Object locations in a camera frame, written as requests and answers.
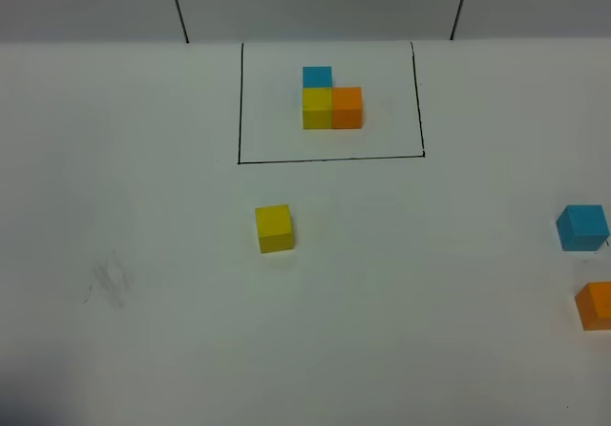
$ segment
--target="blue cube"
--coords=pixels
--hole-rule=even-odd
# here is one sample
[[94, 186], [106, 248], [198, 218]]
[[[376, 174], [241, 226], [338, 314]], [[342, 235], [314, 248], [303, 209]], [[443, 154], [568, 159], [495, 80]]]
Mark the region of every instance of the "blue cube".
[[304, 66], [304, 88], [325, 89], [333, 87], [330, 66]]
[[563, 251], [596, 251], [609, 237], [599, 204], [569, 204], [556, 221]]

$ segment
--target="cube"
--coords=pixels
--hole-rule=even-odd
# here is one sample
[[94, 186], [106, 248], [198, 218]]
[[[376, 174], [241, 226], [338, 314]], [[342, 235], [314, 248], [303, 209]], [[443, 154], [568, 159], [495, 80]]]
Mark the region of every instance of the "cube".
[[599, 204], [569, 204], [556, 221], [563, 251], [596, 251], [609, 237]]
[[333, 98], [331, 89], [303, 90], [303, 120], [306, 130], [331, 128]]
[[584, 330], [611, 330], [611, 282], [588, 283], [575, 302]]
[[360, 87], [335, 87], [333, 91], [333, 128], [363, 127], [363, 96]]
[[333, 87], [333, 77], [330, 66], [304, 66], [305, 89], [330, 89]]
[[287, 204], [255, 209], [261, 252], [284, 251], [295, 247], [293, 224]]

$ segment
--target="yellow cube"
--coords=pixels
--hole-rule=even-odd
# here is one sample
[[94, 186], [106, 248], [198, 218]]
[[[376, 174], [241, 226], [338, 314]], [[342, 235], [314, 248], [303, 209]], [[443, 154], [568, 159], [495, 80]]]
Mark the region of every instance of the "yellow cube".
[[255, 209], [261, 252], [284, 251], [295, 247], [293, 224], [287, 204]]
[[332, 128], [332, 89], [304, 89], [302, 105], [304, 129], [319, 130]]

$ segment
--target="orange cube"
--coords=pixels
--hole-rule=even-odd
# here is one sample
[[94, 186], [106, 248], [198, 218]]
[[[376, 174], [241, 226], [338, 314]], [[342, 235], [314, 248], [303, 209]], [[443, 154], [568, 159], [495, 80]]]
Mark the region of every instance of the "orange cube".
[[363, 127], [363, 97], [360, 87], [333, 87], [333, 128]]
[[575, 302], [585, 330], [611, 330], [611, 282], [588, 283]]

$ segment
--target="black line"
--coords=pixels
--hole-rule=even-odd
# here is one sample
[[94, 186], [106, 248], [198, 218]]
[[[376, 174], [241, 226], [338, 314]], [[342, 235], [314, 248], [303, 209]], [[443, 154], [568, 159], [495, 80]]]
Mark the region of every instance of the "black line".
[[462, 3], [465, 0], [460, 0], [458, 3], [458, 11], [456, 11], [456, 18], [454, 19], [454, 26], [452, 27], [452, 34], [450, 34], [450, 40], [454, 41], [454, 34], [456, 33], [456, 26], [458, 25], [458, 20], [460, 18], [460, 13], [462, 12]]
[[182, 26], [182, 33], [184, 34], [184, 42], [189, 44], [189, 35], [187, 34], [187, 29], [184, 26], [184, 19], [182, 18], [182, 11], [180, 10], [179, 0], [174, 0], [174, 3], [176, 4], [176, 10], [179, 13], [180, 25]]
[[349, 160], [383, 160], [383, 159], [423, 159], [420, 156], [387, 156], [387, 157], [347, 157], [344, 159], [303, 159], [303, 160], [262, 160], [262, 161], [242, 161], [240, 165], [258, 165], [262, 163], [309, 163], [312, 161], [349, 161]]
[[240, 56], [240, 132], [238, 133], [238, 164], [242, 163], [242, 95], [244, 93], [244, 43]]
[[422, 113], [420, 112], [420, 95], [418, 94], [418, 77], [416, 75], [416, 53], [413, 51], [413, 42], [411, 45], [411, 64], [413, 65], [413, 87], [416, 90], [416, 106], [418, 107], [418, 123], [420, 124], [420, 140], [422, 141], [422, 157], [427, 153], [424, 149], [424, 134], [422, 132]]

